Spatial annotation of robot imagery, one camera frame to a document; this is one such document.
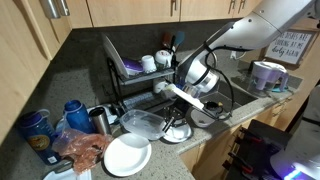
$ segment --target blue water bottle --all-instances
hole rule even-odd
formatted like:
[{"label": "blue water bottle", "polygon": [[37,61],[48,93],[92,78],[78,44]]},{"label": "blue water bottle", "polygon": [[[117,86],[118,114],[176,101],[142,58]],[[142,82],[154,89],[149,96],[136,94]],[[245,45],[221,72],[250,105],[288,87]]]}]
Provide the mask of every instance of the blue water bottle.
[{"label": "blue water bottle", "polygon": [[23,137],[46,165],[60,162],[59,154],[52,150],[54,129],[48,122],[49,110],[29,112],[18,119],[18,128]]},{"label": "blue water bottle", "polygon": [[78,100],[71,100],[64,105],[64,116],[73,129],[87,134],[95,133],[93,124],[89,119],[86,106]]}]

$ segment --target plastic bag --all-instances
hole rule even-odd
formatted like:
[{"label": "plastic bag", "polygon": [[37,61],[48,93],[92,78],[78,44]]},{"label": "plastic bag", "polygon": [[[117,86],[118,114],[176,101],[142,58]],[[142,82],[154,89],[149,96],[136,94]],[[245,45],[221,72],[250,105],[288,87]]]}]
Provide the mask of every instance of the plastic bag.
[{"label": "plastic bag", "polygon": [[71,157],[74,171],[81,174],[96,165],[112,140],[110,135],[85,134],[68,128],[55,139],[52,149],[62,157]]}]

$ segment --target framed sign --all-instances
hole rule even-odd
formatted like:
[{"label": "framed sign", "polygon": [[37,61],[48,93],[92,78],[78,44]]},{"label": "framed sign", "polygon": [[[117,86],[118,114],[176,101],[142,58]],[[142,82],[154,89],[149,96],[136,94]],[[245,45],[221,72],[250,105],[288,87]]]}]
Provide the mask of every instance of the framed sign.
[{"label": "framed sign", "polygon": [[267,48],[265,57],[288,64],[299,64],[316,32],[288,30]]}]

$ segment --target stainless steel tumbler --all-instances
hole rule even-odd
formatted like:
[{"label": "stainless steel tumbler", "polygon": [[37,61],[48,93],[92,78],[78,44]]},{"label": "stainless steel tumbler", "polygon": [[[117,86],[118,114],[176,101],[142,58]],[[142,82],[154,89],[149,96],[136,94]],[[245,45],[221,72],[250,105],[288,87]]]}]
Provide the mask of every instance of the stainless steel tumbler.
[{"label": "stainless steel tumbler", "polygon": [[112,135],[108,117],[106,111],[103,107],[97,107],[89,112],[89,116],[94,126],[96,127],[98,133],[100,134],[110,134]]}]

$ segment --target small white cup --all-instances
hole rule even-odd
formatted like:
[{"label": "small white cup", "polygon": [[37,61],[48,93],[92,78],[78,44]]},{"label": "small white cup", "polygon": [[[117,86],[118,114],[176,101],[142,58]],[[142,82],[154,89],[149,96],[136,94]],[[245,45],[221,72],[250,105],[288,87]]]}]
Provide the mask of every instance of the small white cup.
[{"label": "small white cup", "polygon": [[172,55],[165,50],[160,50],[155,55],[156,65],[158,69],[171,67]]},{"label": "small white cup", "polygon": [[153,79],[153,92],[158,94],[164,89],[168,83],[163,78]]},{"label": "small white cup", "polygon": [[141,59],[141,64],[145,73],[151,73],[157,70],[154,64],[154,58],[151,55],[145,55]]}]

